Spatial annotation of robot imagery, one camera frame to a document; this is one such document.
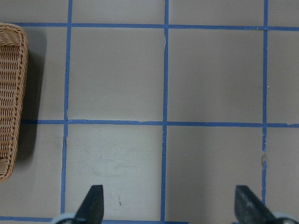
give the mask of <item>brown woven wicker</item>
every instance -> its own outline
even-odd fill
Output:
[[[13,172],[28,63],[28,40],[19,26],[0,23],[0,182]]]

